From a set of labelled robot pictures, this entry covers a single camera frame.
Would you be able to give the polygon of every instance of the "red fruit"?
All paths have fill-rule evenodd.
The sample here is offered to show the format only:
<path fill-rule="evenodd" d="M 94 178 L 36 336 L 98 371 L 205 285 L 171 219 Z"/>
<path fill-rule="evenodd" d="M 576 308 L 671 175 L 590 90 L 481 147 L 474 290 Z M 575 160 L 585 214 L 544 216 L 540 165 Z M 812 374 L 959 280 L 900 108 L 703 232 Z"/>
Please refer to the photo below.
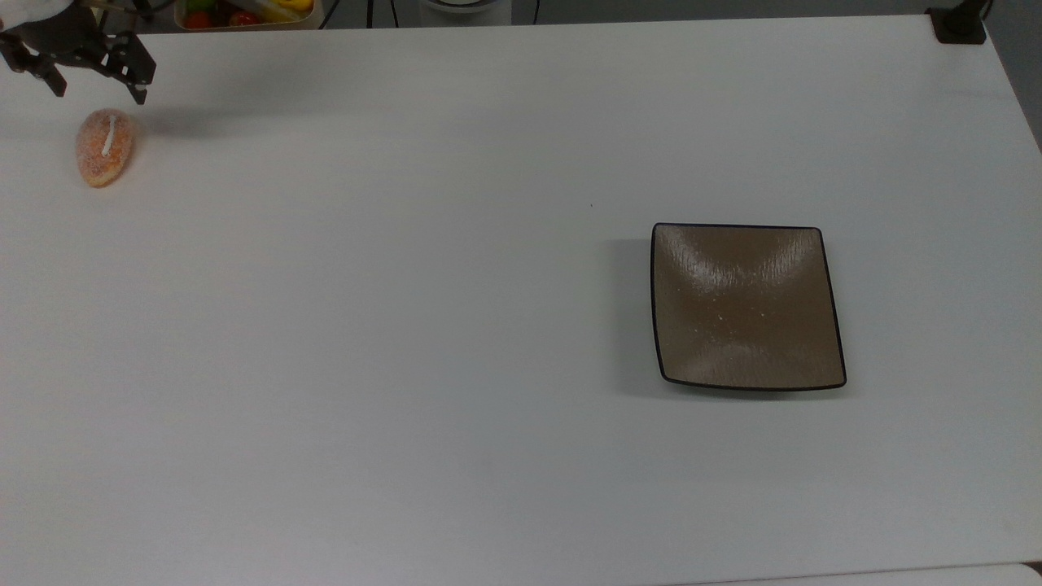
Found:
<path fill-rule="evenodd" d="M 198 11 L 184 17 L 184 28 L 213 28 L 213 26 L 214 19 L 209 13 Z"/>
<path fill-rule="evenodd" d="M 260 17 L 246 10 L 239 10 L 228 17 L 228 26 L 249 26 L 251 24 L 260 24 Z"/>

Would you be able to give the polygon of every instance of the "bread roll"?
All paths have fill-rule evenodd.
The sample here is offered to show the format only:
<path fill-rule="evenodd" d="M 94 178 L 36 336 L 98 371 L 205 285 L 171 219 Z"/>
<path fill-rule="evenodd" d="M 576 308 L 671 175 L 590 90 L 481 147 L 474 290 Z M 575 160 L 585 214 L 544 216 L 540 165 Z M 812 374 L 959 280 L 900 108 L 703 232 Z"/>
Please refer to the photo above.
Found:
<path fill-rule="evenodd" d="M 76 165 L 92 188 L 120 176 L 133 149 L 133 120 L 118 109 L 99 109 L 86 117 L 76 135 Z"/>

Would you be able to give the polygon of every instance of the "square plate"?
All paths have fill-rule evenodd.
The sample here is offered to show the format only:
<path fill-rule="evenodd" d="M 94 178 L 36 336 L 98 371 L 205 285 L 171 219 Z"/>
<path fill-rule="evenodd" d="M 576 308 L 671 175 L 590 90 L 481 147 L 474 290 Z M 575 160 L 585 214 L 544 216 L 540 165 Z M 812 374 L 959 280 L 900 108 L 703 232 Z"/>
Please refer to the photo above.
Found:
<path fill-rule="evenodd" d="M 821 230 L 655 224 L 651 316 L 667 381 L 803 391 L 846 384 Z"/>

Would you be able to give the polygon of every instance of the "white cylinder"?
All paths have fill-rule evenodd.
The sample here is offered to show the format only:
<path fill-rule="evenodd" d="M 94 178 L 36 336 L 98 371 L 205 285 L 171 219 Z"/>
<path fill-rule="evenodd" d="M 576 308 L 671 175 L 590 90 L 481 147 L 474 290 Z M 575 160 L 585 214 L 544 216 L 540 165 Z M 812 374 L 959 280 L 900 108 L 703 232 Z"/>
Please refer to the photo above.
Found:
<path fill-rule="evenodd" d="M 419 0 L 420 26 L 506 26 L 511 0 Z"/>

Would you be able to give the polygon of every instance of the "dark plate edge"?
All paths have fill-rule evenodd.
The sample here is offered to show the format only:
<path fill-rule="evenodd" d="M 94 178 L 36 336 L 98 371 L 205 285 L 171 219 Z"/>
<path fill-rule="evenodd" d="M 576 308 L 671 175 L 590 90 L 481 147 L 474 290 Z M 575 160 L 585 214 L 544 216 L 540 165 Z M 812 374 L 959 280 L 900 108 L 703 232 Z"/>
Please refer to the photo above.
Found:
<path fill-rule="evenodd" d="M 685 226 L 685 227 L 727 227 L 727 228 L 767 228 L 767 229 L 811 229 L 818 234 L 818 240 L 821 243 L 821 259 L 825 263 L 825 280 L 828 283 L 828 301 L 833 306 L 833 324 L 836 326 L 836 345 L 840 350 L 840 370 L 843 372 L 843 380 L 835 385 L 824 385 L 815 387 L 733 387 L 727 385 L 706 385 L 700 383 L 691 383 L 689 381 L 678 381 L 676 379 L 670 379 L 666 374 L 666 365 L 662 361 L 662 347 L 659 344 L 659 312 L 655 307 L 655 295 L 654 295 L 654 242 L 655 242 L 655 230 L 659 226 Z M 828 257 L 825 252 L 825 239 L 821 233 L 821 228 L 817 226 L 772 226 L 772 225 L 754 225 L 754 224 L 703 224 L 703 223 L 684 223 L 684 222 L 655 222 L 654 226 L 651 227 L 651 263 L 650 263 L 650 280 L 651 280 L 651 329 L 654 333 L 654 353 L 655 359 L 659 361 L 659 373 L 662 377 L 669 383 L 675 385 L 684 385 L 686 387 L 699 387 L 703 389 L 723 389 L 729 391 L 758 391 L 758 392 L 792 392 L 792 391 L 823 391 L 826 389 L 838 389 L 847 384 L 847 373 L 846 373 L 846 358 L 843 353 L 843 339 L 840 336 L 840 319 L 839 314 L 836 313 L 836 295 L 833 292 L 833 277 L 828 271 Z"/>

